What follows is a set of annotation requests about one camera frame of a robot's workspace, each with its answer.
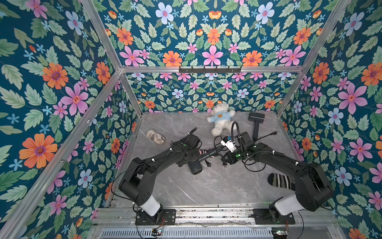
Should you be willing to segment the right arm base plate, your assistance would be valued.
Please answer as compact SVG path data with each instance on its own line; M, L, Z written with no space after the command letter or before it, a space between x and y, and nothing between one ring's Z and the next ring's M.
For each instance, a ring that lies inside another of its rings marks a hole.
M283 216L275 209L253 209L251 217L257 225L295 225L293 214Z

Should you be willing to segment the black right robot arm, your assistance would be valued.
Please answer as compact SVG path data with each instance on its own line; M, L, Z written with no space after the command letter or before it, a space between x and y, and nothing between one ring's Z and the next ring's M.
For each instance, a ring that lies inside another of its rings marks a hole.
M221 159L224 166L239 161L246 166L246 161L253 160L278 170L294 183L293 194L269 205L268 215L274 221L300 210L314 212L333 196L334 190L320 164L292 159L264 143L255 143L247 133L236 138L237 142L227 136L221 141L228 149Z

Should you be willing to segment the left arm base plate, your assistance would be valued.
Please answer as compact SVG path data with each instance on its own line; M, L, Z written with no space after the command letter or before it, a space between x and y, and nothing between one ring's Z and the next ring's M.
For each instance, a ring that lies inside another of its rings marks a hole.
M176 221L176 213L175 209L161 209L155 216L148 215L143 210L138 210L138 214L136 216L135 225L137 226L154 226L154 225L175 225Z

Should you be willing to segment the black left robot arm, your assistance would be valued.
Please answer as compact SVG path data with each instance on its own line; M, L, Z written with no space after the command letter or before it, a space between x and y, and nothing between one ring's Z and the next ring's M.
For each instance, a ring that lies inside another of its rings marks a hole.
M138 205L148 216L155 218L161 214L163 206L152 195L156 177L173 164L188 165L191 174L202 172L199 162L201 140L189 133L175 141L170 148L149 158L133 159L123 174L118 186L127 198Z

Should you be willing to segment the dark grey round hair dryer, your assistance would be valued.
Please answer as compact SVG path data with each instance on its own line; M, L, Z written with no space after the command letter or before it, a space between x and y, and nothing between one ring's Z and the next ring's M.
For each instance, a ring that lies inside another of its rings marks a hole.
M200 149L196 149L191 153L191 158L188 160L187 163L193 175L197 175L203 171L202 162L207 161L209 158L214 157L218 153L216 149L210 149L209 155L200 156L199 150Z

